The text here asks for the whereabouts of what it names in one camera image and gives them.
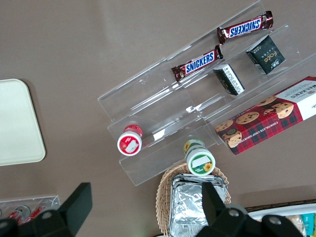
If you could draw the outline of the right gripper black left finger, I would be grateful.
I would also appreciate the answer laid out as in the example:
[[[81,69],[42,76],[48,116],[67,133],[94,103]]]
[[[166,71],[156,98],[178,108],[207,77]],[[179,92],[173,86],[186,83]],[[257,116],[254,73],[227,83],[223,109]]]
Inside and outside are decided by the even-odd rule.
[[[47,210],[24,225],[0,221],[2,237],[75,237],[92,210],[91,183],[80,183],[57,210]]]

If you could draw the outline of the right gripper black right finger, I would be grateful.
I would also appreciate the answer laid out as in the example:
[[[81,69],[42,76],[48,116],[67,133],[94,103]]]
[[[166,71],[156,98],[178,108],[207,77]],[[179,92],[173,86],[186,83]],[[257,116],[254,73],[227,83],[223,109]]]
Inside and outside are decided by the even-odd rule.
[[[301,237],[287,218],[266,215],[261,222],[252,219],[239,205],[226,205],[211,183],[202,184],[202,207],[208,226],[202,237]]]

